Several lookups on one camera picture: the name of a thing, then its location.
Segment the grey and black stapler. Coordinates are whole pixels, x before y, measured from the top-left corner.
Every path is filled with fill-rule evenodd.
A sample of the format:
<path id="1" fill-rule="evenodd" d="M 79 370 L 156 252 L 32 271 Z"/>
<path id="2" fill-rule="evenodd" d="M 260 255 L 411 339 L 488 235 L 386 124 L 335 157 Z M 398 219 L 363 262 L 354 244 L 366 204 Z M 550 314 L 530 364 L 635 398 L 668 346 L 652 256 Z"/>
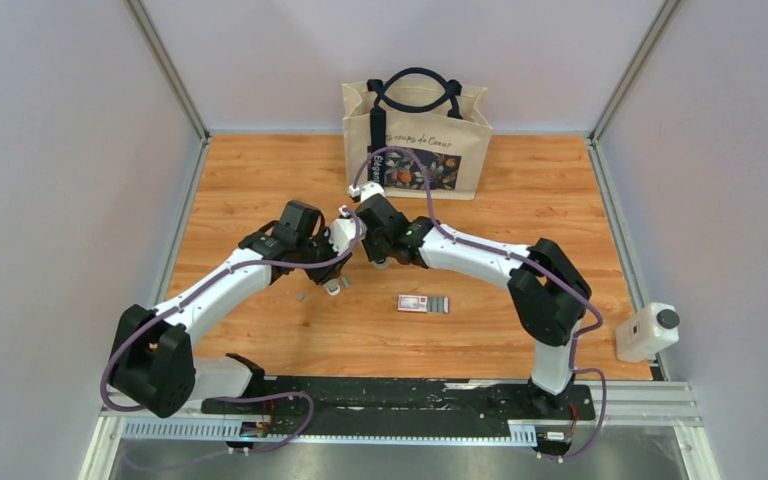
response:
<path id="1" fill-rule="evenodd" d="M 373 266 L 376 269 L 381 270 L 381 269 L 385 269 L 385 268 L 387 268 L 389 266 L 390 260 L 389 260 L 389 258 L 384 258 L 384 259 L 381 259 L 381 260 L 375 260 L 375 261 L 372 262 L 372 264 L 373 264 Z"/>

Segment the small grey-green stapler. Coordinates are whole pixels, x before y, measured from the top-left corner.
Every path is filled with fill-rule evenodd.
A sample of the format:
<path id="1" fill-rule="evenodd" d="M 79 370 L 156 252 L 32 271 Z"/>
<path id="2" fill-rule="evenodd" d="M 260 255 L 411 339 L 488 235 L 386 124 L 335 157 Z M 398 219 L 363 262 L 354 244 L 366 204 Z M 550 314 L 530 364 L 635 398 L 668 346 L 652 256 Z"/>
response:
<path id="1" fill-rule="evenodd" d="M 344 283 L 340 278 L 333 278 L 327 280 L 323 287 L 330 296 L 336 296 L 343 290 Z"/>

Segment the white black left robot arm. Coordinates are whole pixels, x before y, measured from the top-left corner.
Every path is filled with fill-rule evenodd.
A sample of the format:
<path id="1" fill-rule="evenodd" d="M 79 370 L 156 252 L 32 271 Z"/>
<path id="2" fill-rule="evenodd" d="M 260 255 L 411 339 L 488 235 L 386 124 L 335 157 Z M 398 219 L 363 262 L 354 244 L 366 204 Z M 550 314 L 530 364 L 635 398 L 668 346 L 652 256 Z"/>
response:
<path id="1" fill-rule="evenodd" d="M 152 307 L 131 305 L 118 320 L 101 375 L 104 406 L 147 410 L 159 418 L 176 413 L 200 395 L 206 373 L 193 349 L 220 320 L 295 270 L 317 285 L 339 277 L 364 233 L 362 220 L 347 206 L 327 224 L 321 210 L 291 200 L 279 219 L 245 236 L 226 260 L 182 293 Z"/>

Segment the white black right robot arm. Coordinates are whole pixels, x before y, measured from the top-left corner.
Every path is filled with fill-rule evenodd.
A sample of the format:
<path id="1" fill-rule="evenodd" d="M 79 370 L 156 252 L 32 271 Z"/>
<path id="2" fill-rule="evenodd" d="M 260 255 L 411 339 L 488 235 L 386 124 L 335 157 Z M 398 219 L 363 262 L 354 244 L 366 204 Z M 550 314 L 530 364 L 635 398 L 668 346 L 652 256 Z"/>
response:
<path id="1" fill-rule="evenodd" d="M 366 226 L 370 261 L 446 270 L 510 294 L 523 329 L 535 342 L 530 403 L 539 416 L 558 417 L 571 401 L 575 334 L 592 290 L 563 250 L 542 238 L 535 245 L 503 244 L 467 235 L 426 216 L 409 220 L 384 195 L 354 195 Z"/>

